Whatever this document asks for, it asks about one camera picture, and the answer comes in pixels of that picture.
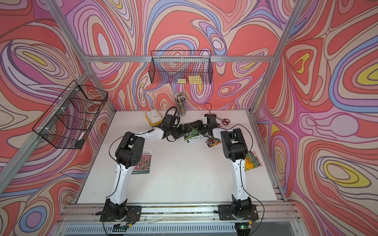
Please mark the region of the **red handled scissors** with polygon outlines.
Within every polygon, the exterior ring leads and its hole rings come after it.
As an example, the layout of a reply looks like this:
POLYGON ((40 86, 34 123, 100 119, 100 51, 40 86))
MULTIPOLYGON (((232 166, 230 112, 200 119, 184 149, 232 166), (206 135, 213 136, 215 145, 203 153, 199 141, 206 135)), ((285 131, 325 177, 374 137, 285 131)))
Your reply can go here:
POLYGON ((223 125, 229 125, 229 124, 230 124, 230 120, 229 120, 229 119, 222 119, 222 118, 219 118, 219 117, 217 117, 217 119, 218 119, 223 125))

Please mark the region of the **small yellow sticky notes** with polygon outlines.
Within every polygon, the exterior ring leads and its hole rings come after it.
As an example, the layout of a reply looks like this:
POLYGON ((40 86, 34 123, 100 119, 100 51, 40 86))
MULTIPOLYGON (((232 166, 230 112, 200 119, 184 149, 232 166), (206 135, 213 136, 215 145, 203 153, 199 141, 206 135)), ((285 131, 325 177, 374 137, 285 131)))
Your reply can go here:
POLYGON ((187 81, 187 79, 178 79, 178 80, 177 80, 177 83, 178 83, 178 84, 187 84, 188 81, 187 81))

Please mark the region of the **green gourd seed packet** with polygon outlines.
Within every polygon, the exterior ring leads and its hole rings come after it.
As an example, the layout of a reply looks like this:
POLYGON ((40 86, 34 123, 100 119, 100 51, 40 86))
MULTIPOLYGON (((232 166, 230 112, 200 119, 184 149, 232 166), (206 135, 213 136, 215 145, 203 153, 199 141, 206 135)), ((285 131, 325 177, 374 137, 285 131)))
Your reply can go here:
POLYGON ((192 135, 190 138, 184 140, 184 142, 186 144, 190 144, 190 143, 193 143, 193 142, 199 142, 200 140, 201 140, 201 136, 200 135, 199 136, 192 135))

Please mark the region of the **yellow sticky notes pad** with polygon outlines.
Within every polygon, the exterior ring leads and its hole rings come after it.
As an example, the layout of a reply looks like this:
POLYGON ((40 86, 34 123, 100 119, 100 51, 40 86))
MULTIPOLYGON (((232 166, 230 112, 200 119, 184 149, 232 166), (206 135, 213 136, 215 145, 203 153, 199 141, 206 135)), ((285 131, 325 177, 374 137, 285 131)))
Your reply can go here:
POLYGON ((188 76, 189 84, 202 84, 202 78, 200 75, 188 76))

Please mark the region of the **striped pencil cup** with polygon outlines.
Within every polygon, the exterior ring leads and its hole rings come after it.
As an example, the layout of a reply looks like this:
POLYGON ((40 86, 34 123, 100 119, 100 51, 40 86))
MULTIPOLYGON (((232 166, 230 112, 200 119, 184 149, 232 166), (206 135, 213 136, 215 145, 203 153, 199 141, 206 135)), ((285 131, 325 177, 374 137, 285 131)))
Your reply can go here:
POLYGON ((182 92, 178 92, 174 95, 175 104, 177 107, 178 116, 182 117, 186 114, 186 95, 182 92))

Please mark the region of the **yellow sunflower seed packet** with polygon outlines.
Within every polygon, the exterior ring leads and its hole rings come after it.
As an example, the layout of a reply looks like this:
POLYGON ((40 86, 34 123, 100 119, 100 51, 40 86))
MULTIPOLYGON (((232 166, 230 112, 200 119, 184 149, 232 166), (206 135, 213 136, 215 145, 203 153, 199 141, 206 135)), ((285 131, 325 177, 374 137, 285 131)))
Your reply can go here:
POLYGON ((246 154, 245 171, 249 171, 262 166, 262 162, 259 160, 256 152, 249 151, 246 154))

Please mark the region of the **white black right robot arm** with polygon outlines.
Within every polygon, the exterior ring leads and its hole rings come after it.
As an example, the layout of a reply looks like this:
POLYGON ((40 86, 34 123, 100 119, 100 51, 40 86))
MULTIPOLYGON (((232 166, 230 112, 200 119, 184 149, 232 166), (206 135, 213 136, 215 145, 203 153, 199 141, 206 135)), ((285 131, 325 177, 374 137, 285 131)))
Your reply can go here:
POLYGON ((195 121, 184 124, 182 130, 185 134, 190 131, 198 131, 200 135, 207 137, 210 142, 214 143, 217 138, 220 139, 222 150, 225 158, 229 161, 232 169, 233 194, 232 201, 228 205, 218 205, 215 211, 220 220, 248 220, 255 222, 259 219, 257 207, 252 200, 257 198, 247 191, 245 167, 247 164, 247 155, 251 150, 247 146, 243 136, 240 124, 231 128, 223 127, 218 123, 218 117, 215 114, 206 114, 206 121, 195 121))

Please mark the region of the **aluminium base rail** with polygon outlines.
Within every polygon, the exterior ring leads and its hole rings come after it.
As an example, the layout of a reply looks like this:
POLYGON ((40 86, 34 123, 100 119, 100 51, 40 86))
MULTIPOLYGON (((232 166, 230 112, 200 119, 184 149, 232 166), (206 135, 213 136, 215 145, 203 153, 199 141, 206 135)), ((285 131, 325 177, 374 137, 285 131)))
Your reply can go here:
POLYGON ((140 204, 126 222, 101 222, 100 204, 78 204, 64 209, 54 236, 307 236, 294 204, 257 204, 252 217, 221 220, 219 203, 140 204))

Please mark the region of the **aluminium frame post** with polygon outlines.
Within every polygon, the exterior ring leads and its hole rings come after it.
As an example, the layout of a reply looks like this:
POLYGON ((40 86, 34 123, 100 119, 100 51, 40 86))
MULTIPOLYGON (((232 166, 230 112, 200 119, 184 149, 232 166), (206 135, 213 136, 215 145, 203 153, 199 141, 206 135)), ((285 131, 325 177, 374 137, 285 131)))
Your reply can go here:
POLYGON ((45 1, 45 4, 47 5, 50 13, 54 17, 58 26, 61 28, 65 39, 70 43, 71 47, 73 48, 76 57, 82 64, 87 74, 85 78, 82 79, 83 82, 80 83, 85 83, 85 80, 91 79, 94 86, 102 90, 105 90, 99 78, 95 74, 93 68, 91 67, 90 62, 88 62, 88 60, 86 59, 86 54, 83 52, 78 40, 76 39, 72 29, 70 28, 68 21, 66 20, 63 12, 58 6, 58 3, 56 1, 45 1))

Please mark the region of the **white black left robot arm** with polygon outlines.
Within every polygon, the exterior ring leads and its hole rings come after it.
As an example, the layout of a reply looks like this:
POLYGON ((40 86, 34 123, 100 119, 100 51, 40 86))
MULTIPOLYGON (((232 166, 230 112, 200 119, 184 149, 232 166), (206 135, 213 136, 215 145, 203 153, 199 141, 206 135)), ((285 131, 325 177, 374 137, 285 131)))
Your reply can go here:
POLYGON ((141 161, 144 145, 172 136, 175 140, 192 131, 190 124, 180 124, 180 117, 165 115, 162 122, 141 133, 126 132, 115 151, 117 174, 112 193, 106 197, 103 210, 96 213, 101 222, 137 222, 127 207, 128 188, 135 166, 141 161))

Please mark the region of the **mixed colour flower seed packet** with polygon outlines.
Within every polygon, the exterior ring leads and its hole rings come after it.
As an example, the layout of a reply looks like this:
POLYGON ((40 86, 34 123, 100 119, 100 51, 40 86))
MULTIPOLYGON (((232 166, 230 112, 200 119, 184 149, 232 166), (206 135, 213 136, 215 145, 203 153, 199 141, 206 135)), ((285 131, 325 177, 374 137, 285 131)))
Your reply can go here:
POLYGON ((205 143, 206 143, 207 147, 211 148, 211 147, 214 147, 218 144, 221 144, 221 139, 211 137, 211 138, 208 138, 205 141, 205 143))

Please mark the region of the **pink flower field seed packet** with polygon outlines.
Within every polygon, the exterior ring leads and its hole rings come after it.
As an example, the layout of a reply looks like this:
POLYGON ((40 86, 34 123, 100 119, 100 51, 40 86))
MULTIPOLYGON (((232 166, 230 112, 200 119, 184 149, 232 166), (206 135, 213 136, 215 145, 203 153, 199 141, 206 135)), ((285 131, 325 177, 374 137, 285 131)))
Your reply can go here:
POLYGON ((149 174, 151 170, 152 150, 147 149, 142 152, 142 157, 139 163, 135 166, 132 174, 149 174))

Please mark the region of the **yellow square alarm clock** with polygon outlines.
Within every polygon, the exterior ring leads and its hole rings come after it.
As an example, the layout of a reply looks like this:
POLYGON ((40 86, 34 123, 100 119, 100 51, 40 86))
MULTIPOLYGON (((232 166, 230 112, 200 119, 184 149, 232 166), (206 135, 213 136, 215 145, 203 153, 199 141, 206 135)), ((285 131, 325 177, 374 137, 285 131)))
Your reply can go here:
POLYGON ((163 121, 162 116, 156 109, 146 112, 145 118, 151 127, 158 126, 163 121))

